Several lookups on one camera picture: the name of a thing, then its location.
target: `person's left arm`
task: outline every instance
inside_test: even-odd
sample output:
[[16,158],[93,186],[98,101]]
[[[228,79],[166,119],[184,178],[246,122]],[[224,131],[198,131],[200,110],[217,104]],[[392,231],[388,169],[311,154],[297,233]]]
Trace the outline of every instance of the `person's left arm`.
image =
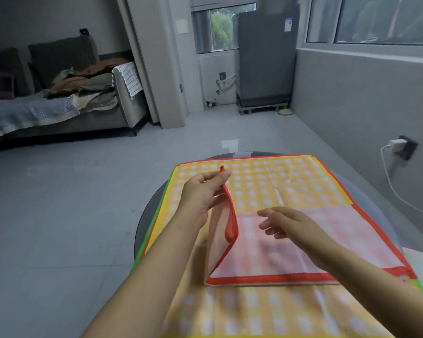
[[211,172],[186,182],[179,207],[138,267],[91,322],[82,338],[154,338],[180,284],[208,210],[223,200],[231,173]]

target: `light switch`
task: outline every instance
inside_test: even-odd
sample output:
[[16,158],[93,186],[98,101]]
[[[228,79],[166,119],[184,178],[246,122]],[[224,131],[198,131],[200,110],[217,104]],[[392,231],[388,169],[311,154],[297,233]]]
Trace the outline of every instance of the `light switch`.
[[175,23],[177,24],[177,34],[189,33],[188,21],[186,19],[177,20]]

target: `forearm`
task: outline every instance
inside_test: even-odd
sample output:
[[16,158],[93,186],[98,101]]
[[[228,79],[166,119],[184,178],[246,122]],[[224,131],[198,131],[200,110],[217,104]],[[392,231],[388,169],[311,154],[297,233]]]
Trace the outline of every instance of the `forearm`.
[[174,215],[83,338],[153,338],[162,333],[199,232],[191,221],[183,214]]
[[344,247],[328,260],[329,273],[395,337],[423,337],[423,294]]

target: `person's right arm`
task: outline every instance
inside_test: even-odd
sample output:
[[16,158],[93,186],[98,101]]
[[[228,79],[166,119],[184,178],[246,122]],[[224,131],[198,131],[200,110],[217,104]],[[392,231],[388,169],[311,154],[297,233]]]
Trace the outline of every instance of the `person's right arm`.
[[290,238],[317,267],[336,278],[395,337],[423,337],[423,294],[334,241],[304,213],[260,210],[260,229]]

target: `pink gingham fabric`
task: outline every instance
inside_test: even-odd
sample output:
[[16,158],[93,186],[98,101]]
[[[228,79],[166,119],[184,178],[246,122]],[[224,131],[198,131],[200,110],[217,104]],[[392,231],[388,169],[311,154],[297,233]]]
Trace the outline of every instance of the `pink gingham fabric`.
[[[337,242],[380,268],[404,266],[374,228],[352,206],[299,209]],[[276,240],[259,229],[255,212],[237,214],[239,235],[211,278],[325,273],[291,240]]]

